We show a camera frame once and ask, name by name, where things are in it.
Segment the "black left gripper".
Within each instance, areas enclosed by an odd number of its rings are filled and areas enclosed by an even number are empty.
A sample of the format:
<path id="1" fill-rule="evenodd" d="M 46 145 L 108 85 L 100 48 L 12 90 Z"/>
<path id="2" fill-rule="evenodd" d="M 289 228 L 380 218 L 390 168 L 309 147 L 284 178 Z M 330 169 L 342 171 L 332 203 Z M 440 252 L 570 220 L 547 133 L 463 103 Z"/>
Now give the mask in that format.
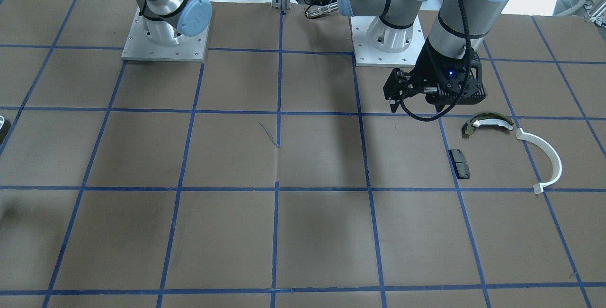
<path id="1" fill-rule="evenodd" d="M 464 73 L 469 70 L 467 88 L 458 105 L 476 105 L 486 99 L 482 83 L 482 63 L 476 51 L 472 51 L 470 67 L 466 59 L 455 59 L 436 51 L 427 40 L 413 68 L 413 85 L 426 95 L 427 103 L 441 111 L 456 102 L 464 83 Z"/>

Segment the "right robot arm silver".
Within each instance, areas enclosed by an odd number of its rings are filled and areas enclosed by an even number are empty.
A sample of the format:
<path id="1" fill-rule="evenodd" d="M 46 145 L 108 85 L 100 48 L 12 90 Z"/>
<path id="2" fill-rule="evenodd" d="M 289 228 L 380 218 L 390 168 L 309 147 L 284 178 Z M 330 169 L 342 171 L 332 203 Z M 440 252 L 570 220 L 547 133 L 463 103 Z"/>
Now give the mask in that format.
<path id="1" fill-rule="evenodd" d="M 136 0 L 148 41 L 160 46 L 199 42 L 212 17 L 210 0 Z"/>

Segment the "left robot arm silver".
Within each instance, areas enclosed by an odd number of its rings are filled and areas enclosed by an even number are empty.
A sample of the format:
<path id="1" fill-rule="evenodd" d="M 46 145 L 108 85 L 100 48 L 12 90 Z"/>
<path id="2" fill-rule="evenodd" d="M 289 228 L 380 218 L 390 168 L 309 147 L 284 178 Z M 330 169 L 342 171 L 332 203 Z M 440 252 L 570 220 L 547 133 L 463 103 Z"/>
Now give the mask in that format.
<path id="1" fill-rule="evenodd" d="M 366 37 L 387 53 L 409 46 L 413 24 L 426 0 L 337 0 L 346 17 L 372 17 Z M 482 63 L 476 51 L 509 0 L 444 0 L 424 45 L 409 72 L 394 68 L 383 86 L 391 112 L 411 111 L 404 100 L 423 94 L 443 116 L 456 105 L 486 99 Z"/>

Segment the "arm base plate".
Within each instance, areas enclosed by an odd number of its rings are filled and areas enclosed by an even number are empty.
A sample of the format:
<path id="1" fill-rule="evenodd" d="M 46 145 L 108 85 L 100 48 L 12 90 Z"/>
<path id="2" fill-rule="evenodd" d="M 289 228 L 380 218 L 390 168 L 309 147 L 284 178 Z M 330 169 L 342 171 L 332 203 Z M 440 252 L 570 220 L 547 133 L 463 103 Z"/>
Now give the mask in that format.
<path id="1" fill-rule="evenodd" d="M 152 21 L 135 11 L 121 58 L 137 62 L 204 62 L 210 27 L 184 36 L 164 21 Z"/>
<path id="2" fill-rule="evenodd" d="M 418 17 L 411 27 L 395 29 L 379 17 L 351 17 L 351 36 L 359 67 L 415 67 L 425 42 Z"/>

